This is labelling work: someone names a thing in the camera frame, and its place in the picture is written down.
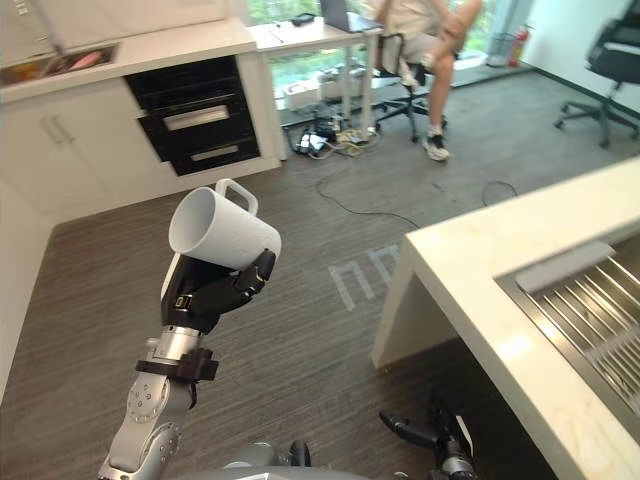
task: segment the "sneaker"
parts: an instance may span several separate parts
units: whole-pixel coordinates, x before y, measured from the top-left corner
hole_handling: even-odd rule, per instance
[[[428,135],[427,138],[422,140],[422,146],[427,151],[431,160],[436,162],[446,162],[449,160],[449,152],[444,148],[442,142],[442,134]]]

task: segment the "built-in oven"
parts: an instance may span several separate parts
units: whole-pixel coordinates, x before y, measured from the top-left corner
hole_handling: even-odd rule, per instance
[[[234,57],[126,77],[145,115],[138,119],[178,175],[260,155]]]

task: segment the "fire extinguisher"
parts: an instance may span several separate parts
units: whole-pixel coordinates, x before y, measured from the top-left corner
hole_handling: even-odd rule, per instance
[[[516,33],[516,38],[513,41],[513,46],[511,47],[511,58],[509,58],[509,66],[517,67],[520,62],[520,57],[522,56],[522,50],[524,49],[524,44],[529,38],[529,28],[526,25],[520,27],[518,33]]]

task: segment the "cabinet door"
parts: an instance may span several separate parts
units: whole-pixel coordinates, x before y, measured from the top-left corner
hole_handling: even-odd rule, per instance
[[[142,112],[121,78],[83,85],[41,97],[73,137],[78,149],[114,195],[149,198],[176,176],[161,164],[138,123]]]
[[[34,209],[52,213],[105,195],[35,100],[3,105],[0,175]]]

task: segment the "stainless steel sink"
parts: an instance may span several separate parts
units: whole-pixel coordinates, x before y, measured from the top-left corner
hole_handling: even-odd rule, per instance
[[[111,63],[115,59],[118,46],[118,43],[114,43],[99,48],[78,50],[65,55],[39,57],[17,65],[4,67],[0,70],[0,86],[8,87]],[[94,52],[98,54],[98,58],[91,65],[86,67],[74,66],[78,60]]]
[[[106,45],[100,48],[89,48],[89,49],[85,49],[77,52],[67,53],[66,55],[62,55],[62,56],[56,56],[51,60],[51,63],[47,66],[47,70],[44,73],[44,77],[61,75],[61,74],[72,72],[72,71],[75,72],[78,70],[85,70],[87,68],[93,68],[99,65],[105,65],[107,63],[111,63],[115,58],[118,45],[119,44],[114,43],[112,45]],[[74,64],[78,60],[94,52],[99,54],[100,56],[99,60],[97,60],[96,63],[88,67],[74,68]]]
[[[497,281],[640,443],[640,225]]]

